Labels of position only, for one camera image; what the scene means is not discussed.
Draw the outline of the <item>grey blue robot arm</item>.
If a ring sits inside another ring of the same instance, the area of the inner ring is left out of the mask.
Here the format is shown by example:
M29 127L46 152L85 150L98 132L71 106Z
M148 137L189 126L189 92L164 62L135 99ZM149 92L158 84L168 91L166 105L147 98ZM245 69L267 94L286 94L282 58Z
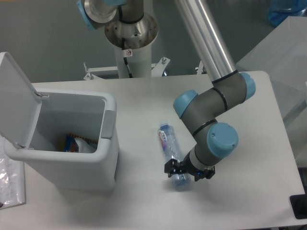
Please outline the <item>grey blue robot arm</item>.
M207 3L203 0L175 2L184 25L213 84L198 94L189 90L177 97L174 110L196 141L184 160L168 160L165 173L190 174L195 181L210 179L215 166L238 145L233 127L217 117L251 98L254 80L239 73L221 38ZM108 41L118 50L120 78L151 75L151 55L136 58L137 50L149 47L157 37L155 19L144 11L142 0L79 0L77 7L86 27L104 27Z

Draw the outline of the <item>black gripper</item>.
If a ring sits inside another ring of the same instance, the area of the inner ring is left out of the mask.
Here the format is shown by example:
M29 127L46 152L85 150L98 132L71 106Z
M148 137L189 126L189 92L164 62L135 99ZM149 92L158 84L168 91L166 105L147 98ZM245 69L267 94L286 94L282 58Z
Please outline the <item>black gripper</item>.
M194 181L197 182L200 179L211 179L215 175L215 167L204 169L203 171L197 169L190 161L178 161L176 159L170 159L165 163L164 172L168 178L173 175L181 175L188 173L194 176Z

